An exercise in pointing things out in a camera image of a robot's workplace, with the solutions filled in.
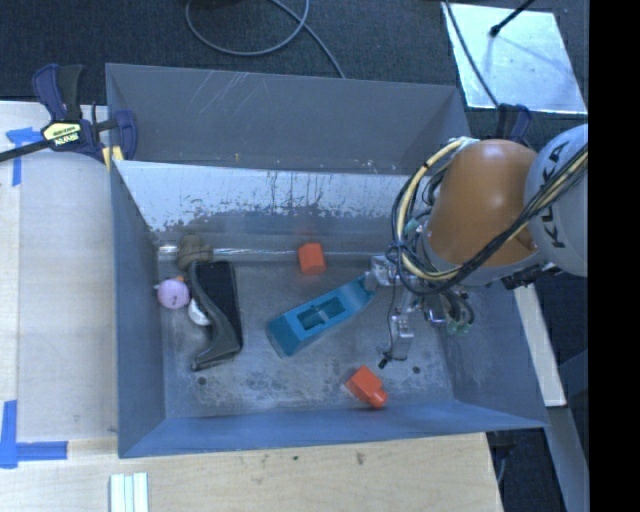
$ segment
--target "black object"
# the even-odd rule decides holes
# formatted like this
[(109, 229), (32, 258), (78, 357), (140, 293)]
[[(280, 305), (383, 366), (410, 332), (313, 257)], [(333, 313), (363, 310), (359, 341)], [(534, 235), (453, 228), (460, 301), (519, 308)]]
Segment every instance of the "black object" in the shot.
[(498, 33), (504, 28), (504, 26), (507, 23), (509, 23), (513, 18), (515, 18), (518, 14), (520, 14), (522, 11), (524, 11), (527, 7), (529, 7), (533, 2), (535, 2), (535, 0), (527, 0), (520, 7), (518, 7), (515, 11), (513, 11), (511, 14), (509, 14), (509, 16), (507, 16), (505, 19), (503, 19), (500, 23), (498, 23), (497, 25), (494, 25), (493, 27), (491, 27), (491, 30), (489, 31), (489, 35), (491, 35), (491, 37), (497, 36)]
[(531, 125), (531, 111), (524, 105), (498, 105), (496, 138), (524, 144)]
[(390, 356), (388, 352), (385, 352), (384, 357), (380, 359), (380, 362), (378, 363), (378, 368), (380, 368), (381, 370), (384, 370), (385, 366), (389, 364), (389, 361), (391, 361)]
[(191, 294), (211, 321), (211, 344), (198, 354), (193, 371), (233, 359), (242, 350), (242, 327), (233, 266), (228, 261), (194, 261), (189, 266)]
[(507, 290), (515, 290), (520, 286), (527, 287), (535, 283), (543, 275), (557, 275), (561, 272), (558, 267), (545, 270), (542, 265), (534, 265), (519, 272), (514, 272), (510, 276), (503, 277), (502, 284)]

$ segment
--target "pink ball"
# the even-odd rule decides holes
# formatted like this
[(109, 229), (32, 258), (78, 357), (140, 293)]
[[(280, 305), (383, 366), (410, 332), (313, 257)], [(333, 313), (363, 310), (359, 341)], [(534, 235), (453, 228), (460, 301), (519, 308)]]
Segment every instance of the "pink ball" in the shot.
[(189, 287), (179, 279), (166, 279), (158, 285), (158, 302), (165, 308), (179, 309), (189, 304)]

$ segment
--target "blue plastic block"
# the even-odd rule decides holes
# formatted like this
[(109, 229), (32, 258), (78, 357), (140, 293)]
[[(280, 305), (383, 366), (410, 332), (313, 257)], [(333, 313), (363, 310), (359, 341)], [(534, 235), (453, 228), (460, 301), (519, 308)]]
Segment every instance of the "blue plastic block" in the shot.
[(18, 446), (16, 445), (16, 401), (4, 403), (2, 417), (2, 437), (0, 438), (0, 468), (18, 467)]
[(365, 290), (361, 276), (274, 318), (267, 336), (280, 357), (292, 356), (362, 311), (374, 295)]

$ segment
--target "cable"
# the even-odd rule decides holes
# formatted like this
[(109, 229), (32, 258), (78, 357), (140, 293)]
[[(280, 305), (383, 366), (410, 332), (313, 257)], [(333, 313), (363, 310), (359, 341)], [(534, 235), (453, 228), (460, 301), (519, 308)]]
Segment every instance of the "cable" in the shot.
[(453, 293), (451, 290), (445, 290), (442, 292), (442, 296), (447, 299), (449, 306), (451, 308), (449, 314), (453, 318), (454, 321), (459, 322), (462, 320), (462, 308), (460, 307), (459, 297)]
[(420, 180), (437, 160), (452, 150), (458, 149), (461, 144), (461, 139), (456, 139), (427, 160), (427, 162), (407, 180), (394, 201), (391, 216), (393, 244), (387, 250), (387, 259), (396, 264), (400, 278), (405, 286), (407, 285), (407, 280), (403, 277), (403, 267), (421, 281), (428, 283), (429, 286), (427, 286), (423, 292), (418, 291), (413, 286), (408, 287), (416, 294), (430, 295), (443, 293), (452, 286), (459, 284), (465, 277), (487, 261), (502, 245), (517, 236), (529, 220), (571, 189), (584, 176), (588, 162), (588, 145), (585, 144), (534, 194), (508, 229), (494, 237), (483, 249), (462, 265), (446, 271), (439, 271), (435, 269), (433, 264), (426, 258), (426, 253), (423, 258), (419, 258), (415, 250), (407, 246), (404, 233), (405, 219), (407, 218), (407, 213), (411, 212), (410, 204)]
[(507, 465), (507, 459), (502, 459), (500, 461), (500, 465), (498, 467), (498, 473), (496, 475), (496, 482), (498, 483), (498, 485), (500, 485), (502, 483), (502, 480), (504, 479), (504, 470), (506, 465)]
[(478, 69), (476, 62), (473, 60), (473, 57), (471, 57), (471, 52), (469, 51), (469, 48), (467, 47), (467, 43), (465, 43), (462, 37), (460, 27), (458, 26), (458, 22), (456, 21), (456, 18), (453, 15), (453, 10), (451, 9), (451, 4), (449, 3), (449, 0), (444, 0), (444, 3), (445, 3), (445, 6), (447, 7), (447, 12), (449, 13), (449, 18), (451, 19), (451, 24), (453, 25), (453, 29), (456, 31), (456, 35), (458, 36), (458, 40), (460, 41), (460, 46), (462, 46), (462, 50), (464, 51), (464, 54), (467, 56), (467, 59), (469, 59), (469, 64), (471, 64), (471, 68), (473, 69), (473, 72), (478, 77), (478, 80), (480, 81), (480, 85), (482, 85), (482, 88), (487, 93), (487, 96), (489, 96), (491, 103), (493, 103), (493, 105), (496, 108), (498, 108), (498, 105), (500, 105), (500, 103), (491, 92), (491, 89), (489, 89), (487, 82), (485, 82), (484, 78), (482, 78), (482, 75), (480, 74), (480, 70)]
[(469, 304), (467, 299), (462, 294), (456, 294), (456, 298), (460, 301), (462, 306), (467, 310), (466, 322), (467, 324), (471, 325), (476, 319), (476, 315), (473, 312), (473, 308), (471, 307), (471, 304)]
[(389, 309), (387, 310), (387, 329), (389, 330), (389, 349), (383, 353), (382, 360), (378, 363), (378, 368), (381, 370), (387, 365), (390, 360), (391, 350), (393, 349), (393, 332), (391, 330), (391, 313), (393, 312), (393, 306), (396, 302), (396, 285), (391, 286), (391, 302)]
[(191, 9), (191, 3), (193, 2), (193, 0), (189, 0), (187, 2), (186, 6), (185, 6), (185, 10), (184, 10), (185, 21), (187, 22), (187, 26), (189, 27), (189, 30), (191, 30), (193, 35), (195, 35), (203, 44), (205, 44), (206, 46), (208, 46), (210, 48), (213, 48), (216, 51), (219, 51), (221, 53), (225, 53), (227, 55), (232, 55), (232, 56), (235, 56), (235, 57), (259, 57), (259, 56), (268, 55), (270, 53), (276, 52), (276, 51), (284, 48), (287, 44), (289, 44), (300, 33), (300, 31), (302, 29), (304, 29), (316, 41), (316, 43), (318, 43), (318, 46), (320, 46), (322, 51), (329, 58), (329, 60), (331, 61), (331, 64), (333, 65), (333, 67), (335, 68), (337, 73), (340, 75), (340, 78), (346, 78), (346, 76), (345, 76), (344, 72), (342, 71), (342, 68), (338, 64), (338, 61), (336, 60), (336, 58), (329, 51), (329, 49), (322, 42), (322, 40), (318, 37), (318, 35), (309, 26), (307, 26), (307, 24), (306, 24), (307, 17), (309, 15), (309, 9), (310, 9), (310, 6), (311, 6), (311, 0), (306, 0), (304, 13), (302, 15), (302, 18), (299, 17), (296, 13), (294, 13), (291, 9), (289, 9), (286, 5), (284, 5), (281, 2), (279, 2), (279, 0), (269, 0), (269, 1), (272, 4), (276, 5), (277, 7), (279, 7), (280, 9), (282, 9), (284, 12), (286, 12), (294, 20), (296, 20), (298, 22), (298, 26), (291, 33), (291, 35), (289, 37), (287, 37), (284, 41), (278, 43), (275, 46), (272, 46), (271, 48), (267, 48), (265, 50), (258, 50), (258, 51), (252, 51), (252, 52), (231, 50), (231, 49), (224, 48), (222, 46), (219, 46), (219, 45), (209, 41), (207, 38), (205, 38), (194, 27), (193, 22), (191, 21), (190, 9)]
[(432, 208), (435, 203), (434, 193), (440, 183), (442, 183), (442, 179), (444, 178), (444, 173), (447, 168), (451, 165), (451, 160), (445, 163), (429, 180), (429, 185), (427, 185), (422, 191), (422, 201), (429, 207)]

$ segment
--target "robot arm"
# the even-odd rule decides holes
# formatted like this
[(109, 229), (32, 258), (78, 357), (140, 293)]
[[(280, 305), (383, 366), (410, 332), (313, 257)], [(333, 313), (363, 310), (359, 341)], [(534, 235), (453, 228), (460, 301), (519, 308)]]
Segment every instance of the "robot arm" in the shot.
[[(406, 358), (407, 304), (416, 297), (432, 325), (464, 333), (473, 322), (468, 287), (502, 280), (515, 288), (552, 268), (587, 275), (587, 135), (587, 125), (568, 130), (539, 154), (504, 139), (458, 139), (407, 181), (393, 207), (386, 255), (386, 285), (403, 285), (402, 305), (390, 317), (381, 366)], [(421, 180), (452, 151), (423, 188), (426, 210), (415, 213)]]

